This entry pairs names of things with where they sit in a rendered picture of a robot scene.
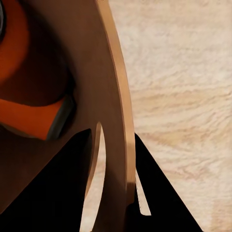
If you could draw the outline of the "trash can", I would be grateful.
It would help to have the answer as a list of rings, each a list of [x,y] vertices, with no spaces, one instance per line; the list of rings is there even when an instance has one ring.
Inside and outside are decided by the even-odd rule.
[[[50,142],[0,122],[0,215],[75,134],[91,129],[86,199],[102,127],[105,177],[92,232],[127,232],[127,209],[134,203],[136,186],[135,132],[125,62],[108,0],[18,1],[65,63],[64,93],[74,109],[60,138]]]

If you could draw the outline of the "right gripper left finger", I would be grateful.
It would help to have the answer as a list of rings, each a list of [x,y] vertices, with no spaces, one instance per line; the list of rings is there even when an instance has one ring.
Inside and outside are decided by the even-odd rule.
[[[75,134],[0,215],[0,232],[79,232],[92,131]]]

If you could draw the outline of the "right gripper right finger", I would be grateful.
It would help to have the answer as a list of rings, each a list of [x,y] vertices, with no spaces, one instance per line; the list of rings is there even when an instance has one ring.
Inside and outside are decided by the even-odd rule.
[[[136,170],[151,212],[140,213],[137,188],[127,209],[127,232],[203,232],[135,133]]]

